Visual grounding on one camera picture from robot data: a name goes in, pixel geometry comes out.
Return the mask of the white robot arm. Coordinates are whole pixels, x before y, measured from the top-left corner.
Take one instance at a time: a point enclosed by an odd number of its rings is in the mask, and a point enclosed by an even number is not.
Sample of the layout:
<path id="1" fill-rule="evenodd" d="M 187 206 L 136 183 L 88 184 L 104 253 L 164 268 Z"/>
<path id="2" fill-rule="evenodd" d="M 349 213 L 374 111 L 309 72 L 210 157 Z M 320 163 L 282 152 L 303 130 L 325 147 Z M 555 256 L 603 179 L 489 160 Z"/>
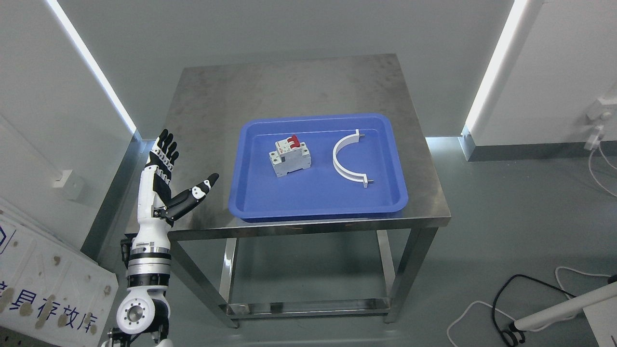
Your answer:
<path id="1" fill-rule="evenodd" d="M 170 305 L 165 297 L 171 277 L 170 251 L 148 245 L 134 248 L 132 242 L 132 238 L 121 240 L 128 294 L 118 307 L 117 327 L 109 330 L 102 346 L 129 347 L 149 333 L 157 347 L 172 347 L 168 338 Z"/>

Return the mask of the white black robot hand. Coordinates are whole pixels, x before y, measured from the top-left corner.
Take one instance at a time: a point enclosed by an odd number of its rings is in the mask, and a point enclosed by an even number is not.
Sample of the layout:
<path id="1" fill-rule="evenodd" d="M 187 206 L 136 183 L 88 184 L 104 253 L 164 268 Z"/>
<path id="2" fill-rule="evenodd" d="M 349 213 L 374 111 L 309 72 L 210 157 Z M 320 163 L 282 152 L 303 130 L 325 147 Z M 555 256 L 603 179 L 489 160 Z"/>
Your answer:
<path id="1" fill-rule="evenodd" d="M 179 157 L 174 135 L 166 128 L 157 137 L 140 175 L 137 195 L 137 222 L 139 232 L 132 247 L 168 248 L 167 234 L 174 222 L 195 209 L 219 179 L 213 173 L 193 187 L 172 196 L 171 180 L 174 163 Z"/>

